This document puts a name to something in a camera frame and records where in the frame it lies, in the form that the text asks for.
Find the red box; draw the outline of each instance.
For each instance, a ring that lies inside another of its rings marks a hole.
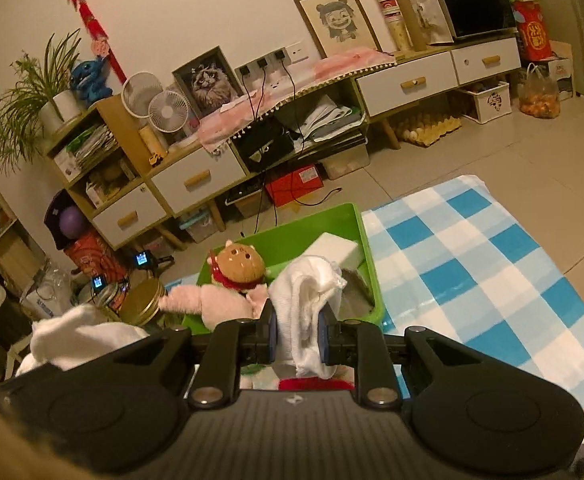
[[[323,181],[316,171],[316,166],[311,164],[304,168],[294,170],[269,184],[265,185],[267,193],[271,196],[276,207],[289,204],[312,191],[323,187]]]
[[[540,61],[552,56],[547,27],[538,2],[515,1],[514,17],[518,27],[518,50],[527,61]]]
[[[104,274],[108,283],[118,282],[128,275],[123,266],[96,229],[91,229],[64,253],[81,269],[83,274],[93,278]]]

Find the cat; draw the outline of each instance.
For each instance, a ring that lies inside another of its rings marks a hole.
[[[216,63],[192,69],[192,93],[203,110],[213,112],[229,103],[232,90],[230,80],[216,67]]]

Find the framed drawing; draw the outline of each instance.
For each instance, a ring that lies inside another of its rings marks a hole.
[[[185,63],[172,75],[200,119],[243,95],[220,46]]]
[[[294,0],[323,57],[357,46],[380,50],[360,0]]]

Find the white fan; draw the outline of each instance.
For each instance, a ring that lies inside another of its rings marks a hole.
[[[163,86],[157,76],[150,72],[138,72],[130,76],[123,85],[121,90],[123,106],[131,116],[147,119],[152,99],[161,92]]]
[[[165,90],[150,102],[150,124],[160,132],[179,131],[189,115],[189,102],[178,92]]]

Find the table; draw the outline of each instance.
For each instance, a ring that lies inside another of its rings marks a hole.
[[[386,306],[383,332],[427,326],[559,384],[584,408],[584,303],[478,177],[362,216]],[[397,375],[408,396],[398,367]]]

